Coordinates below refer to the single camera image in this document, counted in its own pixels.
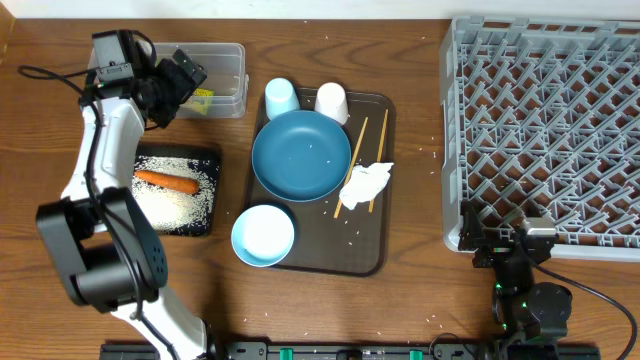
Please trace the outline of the green foil snack wrapper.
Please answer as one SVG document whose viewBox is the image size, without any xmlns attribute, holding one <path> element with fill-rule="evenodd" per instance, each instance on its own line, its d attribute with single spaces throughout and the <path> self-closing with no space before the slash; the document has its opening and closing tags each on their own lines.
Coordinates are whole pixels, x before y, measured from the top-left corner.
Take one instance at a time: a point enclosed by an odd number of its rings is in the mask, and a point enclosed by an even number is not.
<svg viewBox="0 0 640 360">
<path fill-rule="evenodd" d="M 212 90 L 198 88 L 185 103 L 185 106 L 198 114 L 207 115 L 213 97 Z"/>
</svg>

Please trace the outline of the orange carrot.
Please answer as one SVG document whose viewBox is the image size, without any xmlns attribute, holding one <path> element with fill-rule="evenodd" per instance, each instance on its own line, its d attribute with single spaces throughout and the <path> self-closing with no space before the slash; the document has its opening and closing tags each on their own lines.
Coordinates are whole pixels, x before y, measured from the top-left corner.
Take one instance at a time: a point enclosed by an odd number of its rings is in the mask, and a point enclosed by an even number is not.
<svg viewBox="0 0 640 360">
<path fill-rule="evenodd" d="M 196 194 L 199 191 L 199 183 L 190 178 L 163 174 L 147 170 L 138 170 L 134 175 L 150 184 L 174 190 L 185 194 Z"/>
</svg>

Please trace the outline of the white napkin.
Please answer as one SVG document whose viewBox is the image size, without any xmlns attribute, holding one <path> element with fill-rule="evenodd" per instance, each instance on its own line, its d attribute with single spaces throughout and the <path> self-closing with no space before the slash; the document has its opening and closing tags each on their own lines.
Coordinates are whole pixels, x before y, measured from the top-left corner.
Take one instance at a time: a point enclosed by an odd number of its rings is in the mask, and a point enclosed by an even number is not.
<svg viewBox="0 0 640 360">
<path fill-rule="evenodd" d="M 386 187 L 393 165 L 393 162 L 377 162 L 368 167 L 355 166 L 349 181 L 340 190 L 342 204 L 353 210 L 357 204 L 373 200 Z"/>
</svg>

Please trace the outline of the dark blue plate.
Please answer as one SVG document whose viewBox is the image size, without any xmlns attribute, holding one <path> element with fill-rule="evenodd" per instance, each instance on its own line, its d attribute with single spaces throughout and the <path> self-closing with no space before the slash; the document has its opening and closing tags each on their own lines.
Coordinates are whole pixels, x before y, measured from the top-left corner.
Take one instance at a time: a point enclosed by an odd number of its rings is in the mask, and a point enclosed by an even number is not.
<svg viewBox="0 0 640 360">
<path fill-rule="evenodd" d="M 292 202 L 314 201 L 333 192 L 345 180 L 351 159 L 351 143 L 342 127 L 307 110 L 268 121 L 251 152 L 258 182 Z"/>
</svg>

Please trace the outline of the light blue bowl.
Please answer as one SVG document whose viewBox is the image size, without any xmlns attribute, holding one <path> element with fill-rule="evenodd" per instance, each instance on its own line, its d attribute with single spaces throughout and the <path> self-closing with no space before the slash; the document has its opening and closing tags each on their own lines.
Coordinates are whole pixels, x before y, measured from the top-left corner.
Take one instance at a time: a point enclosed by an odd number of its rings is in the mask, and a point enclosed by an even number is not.
<svg viewBox="0 0 640 360">
<path fill-rule="evenodd" d="M 291 251 L 295 227 L 291 217 L 273 205 L 245 210 L 235 221 L 231 245 L 236 256 L 253 267 L 270 267 Z"/>
</svg>

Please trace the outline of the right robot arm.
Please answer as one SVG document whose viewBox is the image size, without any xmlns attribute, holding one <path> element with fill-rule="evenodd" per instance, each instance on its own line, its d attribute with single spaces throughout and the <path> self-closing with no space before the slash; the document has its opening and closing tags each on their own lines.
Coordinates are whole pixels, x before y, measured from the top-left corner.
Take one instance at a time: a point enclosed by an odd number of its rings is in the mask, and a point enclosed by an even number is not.
<svg viewBox="0 0 640 360">
<path fill-rule="evenodd" d="M 507 240 L 485 233 L 472 203 L 461 205 L 463 225 L 458 249 L 472 251 L 475 268 L 495 274 L 492 312 L 504 333 L 480 345 L 475 359 L 558 359 L 557 342 L 568 333 L 571 291 L 556 283 L 538 282 L 534 268 L 551 258 L 558 237 L 545 217 L 526 217 Z"/>
</svg>

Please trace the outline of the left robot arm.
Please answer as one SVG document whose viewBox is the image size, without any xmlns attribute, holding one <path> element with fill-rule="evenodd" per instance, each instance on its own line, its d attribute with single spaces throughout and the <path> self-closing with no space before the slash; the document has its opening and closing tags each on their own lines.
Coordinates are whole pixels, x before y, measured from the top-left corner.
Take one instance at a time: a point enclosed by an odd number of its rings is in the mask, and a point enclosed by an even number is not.
<svg viewBox="0 0 640 360">
<path fill-rule="evenodd" d="M 74 172 L 61 198 L 39 207 L 38 231 L 73 303 L 127 322 L 162 359 L 212 359 L 210 328 L 169 287 L 163 245 L 131 192 L 146 123 L 167 126 L 206 72 L 182 50 L 157 64 L 141 48 L 95 53 L 79 91 Z"/>
</svg>

